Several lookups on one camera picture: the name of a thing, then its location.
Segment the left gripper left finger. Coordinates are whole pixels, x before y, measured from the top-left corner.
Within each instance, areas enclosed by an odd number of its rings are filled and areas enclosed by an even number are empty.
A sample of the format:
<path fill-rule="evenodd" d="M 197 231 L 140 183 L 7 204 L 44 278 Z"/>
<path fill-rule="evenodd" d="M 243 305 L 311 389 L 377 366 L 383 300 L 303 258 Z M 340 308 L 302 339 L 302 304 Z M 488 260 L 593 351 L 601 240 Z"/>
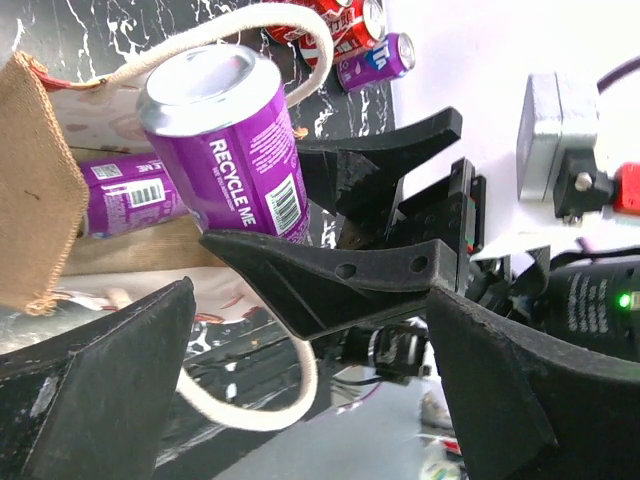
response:
<path fill-rule="evenodd" d="M 151 478 L 194 313 L 183 278 L 2 355 L 2 478 Z"/>

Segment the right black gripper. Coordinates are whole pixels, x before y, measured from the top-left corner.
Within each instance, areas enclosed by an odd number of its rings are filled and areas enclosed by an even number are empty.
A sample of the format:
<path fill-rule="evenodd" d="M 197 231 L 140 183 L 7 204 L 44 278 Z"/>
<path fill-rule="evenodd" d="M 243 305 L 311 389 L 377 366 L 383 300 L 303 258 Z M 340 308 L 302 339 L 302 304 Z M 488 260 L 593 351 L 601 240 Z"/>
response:
<path fill-rule="evenodd" d="M 296 142 L 308 198 L 349 216 L 460 140 L 447 107 L 381 134 Z M 312 340 L 359 324 L 418 315 L 433 287 L 472 300 L 527 295 L 544 269 L 517 282 L 510 256 L 473 260 L 484 248 L 487 181 L 462 158 L 448 176 L 402 201 L 383 250 L 320 249 L 264 234 L 210 230 L 201 244 L 235 270 L 286 328 Z"/>

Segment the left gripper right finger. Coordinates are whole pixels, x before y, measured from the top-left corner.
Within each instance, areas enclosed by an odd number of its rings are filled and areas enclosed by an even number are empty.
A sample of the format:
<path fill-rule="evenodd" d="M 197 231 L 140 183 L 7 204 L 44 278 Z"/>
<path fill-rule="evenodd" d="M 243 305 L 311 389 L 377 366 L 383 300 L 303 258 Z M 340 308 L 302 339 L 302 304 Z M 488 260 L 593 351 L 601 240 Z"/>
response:
<path fill-rule="evenodd" d="M 638 364 L 441 288 L 426 320 L 470 478 L 638 478 Z"/>

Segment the burlap canvas tote bag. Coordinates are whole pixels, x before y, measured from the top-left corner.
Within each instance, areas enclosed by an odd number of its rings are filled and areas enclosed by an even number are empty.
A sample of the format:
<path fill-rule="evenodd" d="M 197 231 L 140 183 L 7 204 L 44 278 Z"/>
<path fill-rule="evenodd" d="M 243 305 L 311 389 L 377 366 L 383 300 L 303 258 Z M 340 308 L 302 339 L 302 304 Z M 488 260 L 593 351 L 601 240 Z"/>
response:
<path fill-rule="evenodd" d="M 88 86 L 96 101 L 191 48 L 246 29 L 301 28 L 315 39 L 320 61 L 287 97 L 295 106 L 325 82 L 333 60 L 328 26 L 311 9 L 260 3 L 168 38 Z M 63 137 L 33 60 L 15 52 L 1 70 L 1 304 L 31 316 L 54 313 L 53 290 L 88 206 L 88 187 Z"/>

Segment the purple Fanta can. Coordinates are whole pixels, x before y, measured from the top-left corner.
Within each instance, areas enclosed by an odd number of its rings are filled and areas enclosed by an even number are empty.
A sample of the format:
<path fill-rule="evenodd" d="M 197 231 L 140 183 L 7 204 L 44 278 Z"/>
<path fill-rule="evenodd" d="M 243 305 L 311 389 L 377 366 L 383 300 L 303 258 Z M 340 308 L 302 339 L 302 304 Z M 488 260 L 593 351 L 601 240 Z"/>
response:
<path fill-rule="evenodd" d="M 369 85 L 403 77 L 415 67 L 416 56 L 407 33 L 389 33 L 372 50 L 337 64 L 337 77 L 343 90 L 353 92 Z"/>
<path fill-rule="evenodd" d="M 153 153 L 92 159 L 79 165 L 89 189 L 82 237 L 105 239 L 187 215 L 162 161 Z"/>
<path fill-rule="evenodd" d="M 137 113 L 201 231 L 305 240 L 309 202 L 273 61 L 243 45 L 191 49 L 150 73 Z"/>

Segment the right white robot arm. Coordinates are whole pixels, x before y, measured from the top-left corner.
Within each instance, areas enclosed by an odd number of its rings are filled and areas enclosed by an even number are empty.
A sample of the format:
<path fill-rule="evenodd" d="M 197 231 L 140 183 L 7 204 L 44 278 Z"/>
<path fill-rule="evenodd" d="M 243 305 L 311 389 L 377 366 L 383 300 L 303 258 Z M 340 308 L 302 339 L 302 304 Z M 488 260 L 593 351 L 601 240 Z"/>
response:
<path fill-rule="evenodd" d="M 423 373 L 424 316 L 435 287 L 591 350 L 639 356 L 638 249 L 551 256 L 531 251 L 514 275 L 508 257 L 478 260 L 484 246 L 484 177 L 471 162 L 410 198 L 404 176 L 459 140 L 461 114 L 446 108 L 372 137 L 304 140 L 307 193 L 338 223 L 319 246 L 242 230 L 208 230 L 201 244 L 238 272 L 286 329 L 320 357 L 372 368 L 404 383 Z"/>

